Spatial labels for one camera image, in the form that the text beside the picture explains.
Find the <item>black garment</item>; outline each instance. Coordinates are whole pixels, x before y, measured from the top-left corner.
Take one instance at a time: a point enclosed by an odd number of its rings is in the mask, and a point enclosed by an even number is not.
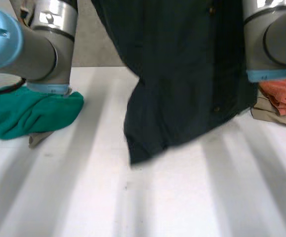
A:
[[[131,164],[210,131],[256,103],[240,0],[92,0],[140,80],[124,132]]]

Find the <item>teal cloth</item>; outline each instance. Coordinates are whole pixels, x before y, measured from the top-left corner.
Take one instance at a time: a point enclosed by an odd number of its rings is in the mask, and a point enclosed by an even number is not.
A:
[[[42,94],[22,87],[0,95],[0,139],[49,132],[70,125],[83,107],[83,96]]]

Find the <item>folded orange cloth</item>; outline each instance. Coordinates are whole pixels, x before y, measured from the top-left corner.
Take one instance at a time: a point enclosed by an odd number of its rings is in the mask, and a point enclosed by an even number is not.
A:
[[[280,115],[286,115],[286,80],[265,81],[259,85]]]

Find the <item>khaki fabric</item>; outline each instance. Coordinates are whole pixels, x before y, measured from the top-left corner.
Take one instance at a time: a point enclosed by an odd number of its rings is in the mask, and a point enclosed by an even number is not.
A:
[[[45,138],[49,137],[54,131],[51,132],[36,132],[29,134],[29,148],[35,148],[39,143],[41,143]]]
[[[251,109],[254,119],[286,124],[286,115],[280,116],[278,110],[261,92],[258,93],[257,104]]]

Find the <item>white tabletop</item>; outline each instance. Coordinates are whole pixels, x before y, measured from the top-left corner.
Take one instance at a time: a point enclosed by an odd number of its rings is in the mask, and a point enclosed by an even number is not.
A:
[[[126,68],[73,68],[77,120],[35,150],[0,141],[0,237],[285,237],[286,127],[245,113],[130,170],[136,83]]]

